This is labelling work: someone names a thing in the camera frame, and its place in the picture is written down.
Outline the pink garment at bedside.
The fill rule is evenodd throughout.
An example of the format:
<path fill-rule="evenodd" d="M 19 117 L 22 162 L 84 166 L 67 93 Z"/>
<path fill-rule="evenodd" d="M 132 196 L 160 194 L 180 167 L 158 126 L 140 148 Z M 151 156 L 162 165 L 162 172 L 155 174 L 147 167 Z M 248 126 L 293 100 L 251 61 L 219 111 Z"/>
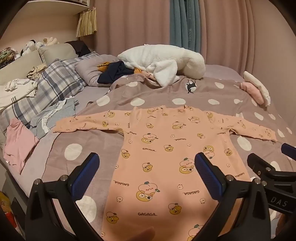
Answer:
<path fill-rule="evenodd" d="M 20 174 L 38 142 L 39 139 L 20 120 L 13 118 L 6 129 L 3 157 Z"/>

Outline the navy blue garment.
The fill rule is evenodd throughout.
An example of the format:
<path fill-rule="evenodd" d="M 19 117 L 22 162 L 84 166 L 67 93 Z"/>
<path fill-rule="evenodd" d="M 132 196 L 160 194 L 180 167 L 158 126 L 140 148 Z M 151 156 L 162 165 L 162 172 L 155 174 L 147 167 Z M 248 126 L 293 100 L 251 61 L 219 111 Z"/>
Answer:
<path fill-rule="evenodd" d="M 127 68 L 123 61 L 106 62 L 98 65 L 98 71 L 101 72 L 97 80 L 98 84 L 112 84 L 114 81 L 125 75 L 134 74 L 134 70 Z"/>

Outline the stuffed toys on headboard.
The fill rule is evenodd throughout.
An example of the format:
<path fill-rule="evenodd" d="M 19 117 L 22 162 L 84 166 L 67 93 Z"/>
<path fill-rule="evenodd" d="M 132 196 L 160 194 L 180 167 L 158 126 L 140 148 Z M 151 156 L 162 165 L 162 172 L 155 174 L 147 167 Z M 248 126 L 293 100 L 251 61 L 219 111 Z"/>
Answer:
<path fill-rule="evenodd" d="M 38 50 L 41 47 L 51 46 L 55 44 L 59 44 L 59 41 L 53 37 L 44 38 L 41 41 L 30 40 L 25 44 L 24 48 L 22 49 L 21 56 L 34 52 L 35 50 Z"/>

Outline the white wall shelf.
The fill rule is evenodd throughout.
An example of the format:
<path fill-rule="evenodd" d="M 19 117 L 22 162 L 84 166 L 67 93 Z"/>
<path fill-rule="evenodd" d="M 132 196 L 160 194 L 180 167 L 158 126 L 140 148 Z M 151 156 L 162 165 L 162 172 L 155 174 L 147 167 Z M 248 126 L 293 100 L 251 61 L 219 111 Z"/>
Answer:
<path fill-rule="evenodd" d="M 88 9 L 88 6 L 70 1 L 28 1 L 16 16 L 19 18 L 57 15 L 74 16 Z"/>

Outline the white printed shirt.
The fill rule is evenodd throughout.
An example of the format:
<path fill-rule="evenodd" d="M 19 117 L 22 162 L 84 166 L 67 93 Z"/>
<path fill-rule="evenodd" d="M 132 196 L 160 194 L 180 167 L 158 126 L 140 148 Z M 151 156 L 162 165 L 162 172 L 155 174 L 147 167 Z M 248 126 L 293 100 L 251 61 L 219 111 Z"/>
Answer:
<path fill-rule="evenodd" d="M 14 79 L 1 85 L 1 111 L 25 97 L 37 94 L 38 83 L 30 79 Z"/>

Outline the pink curtain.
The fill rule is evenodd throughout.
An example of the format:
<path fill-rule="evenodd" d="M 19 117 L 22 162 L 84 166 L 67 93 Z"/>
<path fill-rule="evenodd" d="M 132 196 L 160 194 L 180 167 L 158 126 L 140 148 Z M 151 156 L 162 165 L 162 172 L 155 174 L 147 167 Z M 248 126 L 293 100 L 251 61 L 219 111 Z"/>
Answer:
<path fill-rule="evenodd" d="M 170 1 L 94 1 L 95 50 L 117 55 L 170 44 Z M 295 1 L 199 1 L 201 55 L 208 65 L 248 71 L 295 129 Z"/>

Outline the grey plaid pillow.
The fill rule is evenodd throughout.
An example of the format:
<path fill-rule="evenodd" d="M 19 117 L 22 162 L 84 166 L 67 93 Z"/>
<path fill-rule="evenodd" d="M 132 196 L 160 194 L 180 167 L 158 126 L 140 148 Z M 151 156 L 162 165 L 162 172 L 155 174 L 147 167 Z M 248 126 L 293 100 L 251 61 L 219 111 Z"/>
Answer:
<path fill-rule="evenodd" d="M 75 65 L 98 55 L 94 51 L 74 59 L 54 60 L 38 79 L 38 90 L 34 97 L 22 98 L 1 112 L 1 130 L 6 132 L 12 118 L 29 126 L 32 118 L 48 106 L 81 92 L 86 83 L 76 72 Z"/>

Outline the folded pink and cream clothes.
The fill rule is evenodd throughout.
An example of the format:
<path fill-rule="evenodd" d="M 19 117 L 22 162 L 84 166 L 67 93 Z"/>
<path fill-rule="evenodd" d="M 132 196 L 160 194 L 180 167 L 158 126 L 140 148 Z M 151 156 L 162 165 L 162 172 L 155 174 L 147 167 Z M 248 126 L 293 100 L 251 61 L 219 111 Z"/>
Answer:
<path fill-rule="evenodd" d="M 252 74 L 247 71 L 243 73 L 244 81 L 240 84 L 240 89 L 246 91 L 257 104 L 270 106 L 271 97 L 267 88 Z"/>

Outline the teal curtain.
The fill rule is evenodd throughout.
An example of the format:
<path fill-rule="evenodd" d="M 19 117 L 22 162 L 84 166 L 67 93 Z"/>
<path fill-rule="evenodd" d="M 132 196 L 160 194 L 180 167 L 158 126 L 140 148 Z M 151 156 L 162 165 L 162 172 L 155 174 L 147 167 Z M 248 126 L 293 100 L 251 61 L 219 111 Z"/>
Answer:
<path fill-rule="evenodd" d="M 201 18 L 198 0 L 170 1 L 170 44 L 201 51 Z"/>

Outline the grey striped garment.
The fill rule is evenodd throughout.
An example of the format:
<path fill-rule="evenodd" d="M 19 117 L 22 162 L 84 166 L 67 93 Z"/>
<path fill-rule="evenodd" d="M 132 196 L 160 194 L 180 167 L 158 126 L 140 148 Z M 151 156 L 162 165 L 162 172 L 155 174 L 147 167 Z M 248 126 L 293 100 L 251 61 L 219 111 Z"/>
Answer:
<path fill-rule="evenodd" d="M 38 138 L 43 138 L 56 122 L 76 114 L 75 107 L 79 102 L 74 97 L 68 97 L 45 108 L 31 119 L 29 130 Z"/>

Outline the mauve polka dot blanket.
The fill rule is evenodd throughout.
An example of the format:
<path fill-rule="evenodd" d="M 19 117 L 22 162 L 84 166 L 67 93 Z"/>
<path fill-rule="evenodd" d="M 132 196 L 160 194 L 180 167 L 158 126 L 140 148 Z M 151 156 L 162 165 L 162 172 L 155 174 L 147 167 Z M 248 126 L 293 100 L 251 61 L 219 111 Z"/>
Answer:
<path fill-rule="evenodd" d="M 255 178 L 255 174 L 247 166 L 247 156 L 251 153 L 264 158 L 278 171 L 295 170 L 295 161 L 286 157 L 280 150 L 284 142 L 295 145 L 295 135 L 274 106 L 260 107 L 233 80 L 191 80 L 182 77 L 173 85 L 157 87 L 154 82 L 141 75 L 123 77 L 112 85 L 109 93 L 94 99 L 77 116 L 109 110 L 130 112 L 134 108 L 179 108 L 184 105 L 239 117 L 275 132 L 276 142 L 230 134 L 230 140 L 241 157 L 250 180 Z M 45 182 L 55 181 L 63 174 L 71 173 L 91 152 L 97 153 L 100 167 L 77 205 L 92 227 L 104 238 L 104 212 L 124 135 L 118 131 L 95 129 L 57 134 L 42 179 Z"/>

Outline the white fluffy plush garment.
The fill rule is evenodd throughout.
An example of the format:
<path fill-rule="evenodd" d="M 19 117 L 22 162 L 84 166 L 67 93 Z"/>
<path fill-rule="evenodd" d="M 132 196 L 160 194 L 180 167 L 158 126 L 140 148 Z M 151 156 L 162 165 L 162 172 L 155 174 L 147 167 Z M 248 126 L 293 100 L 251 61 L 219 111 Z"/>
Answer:
<path fill-rule="evenodd" d="M 125 50 L 117 57 L 127 68 L 152 74 L 162 87 L 177 82 L 180 79 L 178 72 L 191 79 L 200 79 L 206 72 L 200 53 L 173 45 L 141 45 Z"/>

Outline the mauve pillow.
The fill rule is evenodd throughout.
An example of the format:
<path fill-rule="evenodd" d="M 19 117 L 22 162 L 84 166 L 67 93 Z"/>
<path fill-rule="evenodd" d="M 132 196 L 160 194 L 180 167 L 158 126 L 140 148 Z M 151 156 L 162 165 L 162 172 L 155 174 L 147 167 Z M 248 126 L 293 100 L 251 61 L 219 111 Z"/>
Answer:
<path fill-rule="evenodd" d="M 83 81 L 91 87 L 110 87 L 112 83 L 98 83 L 97 80 L 101 75 L 101 71 L 98 71 L 98 65 L 105 62 L 117 62 L 119 59 L 113 55 L 99 55 L 91 57 L 89 59 L 81 60 L 75 64 L 75 71 L 83 79 Z"/>

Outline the beige headboard cushion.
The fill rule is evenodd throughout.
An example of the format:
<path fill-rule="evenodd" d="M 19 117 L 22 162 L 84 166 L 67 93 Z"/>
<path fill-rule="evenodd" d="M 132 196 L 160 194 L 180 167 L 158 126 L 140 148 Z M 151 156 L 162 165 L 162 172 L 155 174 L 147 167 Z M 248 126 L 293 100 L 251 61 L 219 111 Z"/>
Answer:
<path fill-rule="evenodd" d="M 1 85 L 5 85 L 16 78 L 26 78 L 33 67 L 41 64 L 50 65 L 54 60 L 68 60 L 78 57 L 75 49 L 68 43 L 42 47 L 26 54 L 1 69 Z"/>

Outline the peach cartoon print shirt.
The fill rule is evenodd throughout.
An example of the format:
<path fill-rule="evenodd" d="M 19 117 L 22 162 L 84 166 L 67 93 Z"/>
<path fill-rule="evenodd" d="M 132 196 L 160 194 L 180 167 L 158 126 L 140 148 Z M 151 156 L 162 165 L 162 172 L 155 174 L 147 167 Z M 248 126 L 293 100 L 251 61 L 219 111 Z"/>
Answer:
<path fill-rule="evenodd" d="M 126 240 L 149 227 L 155 240 L 192 240 L 216 207 L 194 166 L 195 155 L 249 181 L 230 134 L 276 142 L 269 128 L 186 105 L 64 118 L 54 131 L 92 129 L 124 135 L 104 212 L 106 240 Z"/>

